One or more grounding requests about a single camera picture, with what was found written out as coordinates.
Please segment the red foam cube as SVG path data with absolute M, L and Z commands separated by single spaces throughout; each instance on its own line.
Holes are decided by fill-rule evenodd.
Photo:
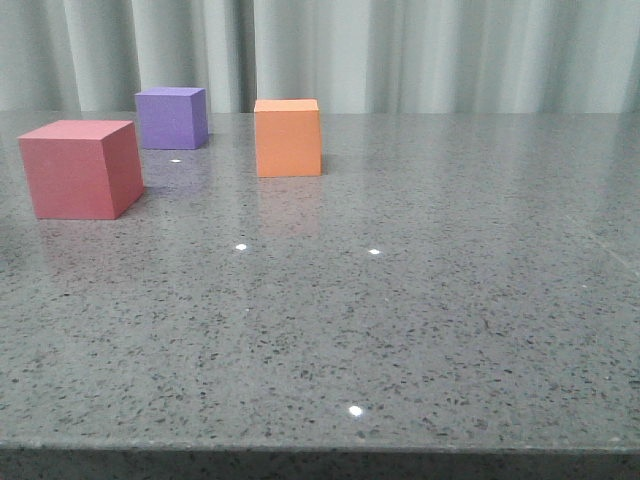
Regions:
M 116 219 L 144 191 L 131 121 L 59 120 L 18 142 L 39 219 Z

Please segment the pale green curtain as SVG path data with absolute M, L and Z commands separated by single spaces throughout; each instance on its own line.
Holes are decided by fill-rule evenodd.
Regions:
M 639 108 L 635 1 L 5 1 L 5 110 L 130 110 L 195 86 L 214 112 Z

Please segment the orange foam cube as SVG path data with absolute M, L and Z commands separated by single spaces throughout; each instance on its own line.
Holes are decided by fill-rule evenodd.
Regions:
M 316 99 L 258 99 L 254 115 L 259 177 L 322 173 L 320 111 Z

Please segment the purple foam cube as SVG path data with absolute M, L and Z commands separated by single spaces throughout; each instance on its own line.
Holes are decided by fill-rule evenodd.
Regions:
M 145 149 L 191 150 L 209 138 L 204 88 L 154 87 L 135 94 Z

